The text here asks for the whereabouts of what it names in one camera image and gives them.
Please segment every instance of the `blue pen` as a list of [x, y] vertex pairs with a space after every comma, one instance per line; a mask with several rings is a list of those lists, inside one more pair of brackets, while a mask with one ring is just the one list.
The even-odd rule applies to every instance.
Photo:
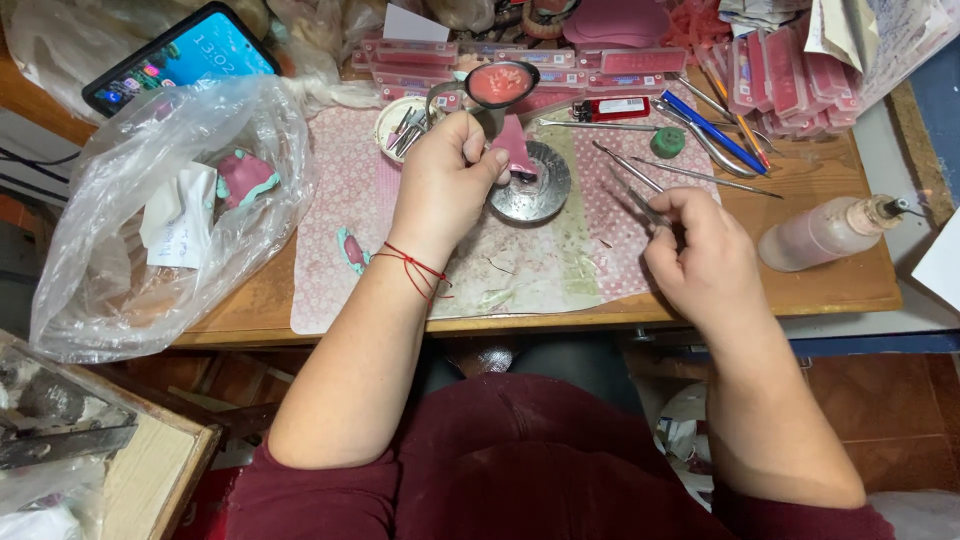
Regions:
[[696, 110], [691, 109], [684, 103], [679, 97], [670, 93], [669, 90], [664, 90], [663, 95], [661, 96], [663, 101], [672, 105], [680, 113], [685, 114], [687, 118], [690, 119], [694, 124], [700, 126], [705, 132], [709, 133], [710, 136], [717, 139], [717, 141], [723, 145], [731, 154], [736, 156], [739, 160], [743, 161], [750, 168], [754, 169], [757, 174], [767, 174], [767, 168], [763, 166], [762, 163], [757, 161], [753, 156], [751, 156], [746, 150], [740, 148], [740, 145], [733, 142], [728, 136], [724, 135], [720, 130], [709, 123], [703, 116], [697, 114]]

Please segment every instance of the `green cap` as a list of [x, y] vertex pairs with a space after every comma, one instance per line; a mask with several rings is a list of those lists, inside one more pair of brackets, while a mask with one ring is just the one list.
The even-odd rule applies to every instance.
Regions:
[[686, 134], [680, 128], [663, 128], [650, 139], [650, 150], [661, 160], [671, 160], [683, 150]]

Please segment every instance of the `fingernail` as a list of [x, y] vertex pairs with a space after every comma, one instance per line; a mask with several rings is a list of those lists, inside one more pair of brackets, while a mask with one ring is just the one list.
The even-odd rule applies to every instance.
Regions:
[[510, 152], [507, 152], [502, 148], [498, 148], [493, 151], [493, 158], [497, 163], [499, 163], [500, 168], [503, 168], [510, 161]]

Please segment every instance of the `hand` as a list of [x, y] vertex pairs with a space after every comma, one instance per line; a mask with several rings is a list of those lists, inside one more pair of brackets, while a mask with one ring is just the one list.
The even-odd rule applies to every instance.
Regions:
[[510, 180], [506, 150], [484, 153], [483, 128], [463, 111], [444, 118], [407, 153], [396, 197], [392, 245], [443, 272], [480, 218], [494, 181]]
[[667, 189], [650, 207], [686, 227], [686, 248], [657, 227], [643, 257], [657, 285], [677, 311], [709, 342], [724, 335], [746, 337], [755, 325], [774, 321], [760, 284], [754, 242], [703, 189]]

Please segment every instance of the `smartphone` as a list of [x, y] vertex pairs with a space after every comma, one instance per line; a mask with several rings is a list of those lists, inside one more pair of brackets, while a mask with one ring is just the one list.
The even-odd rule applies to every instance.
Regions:
[[240, 17], [223, 2], [210, 2], [84, 87], [82, 96], [109, 118], [142, 91], [191, 85], [206, 73], [279, 72]]

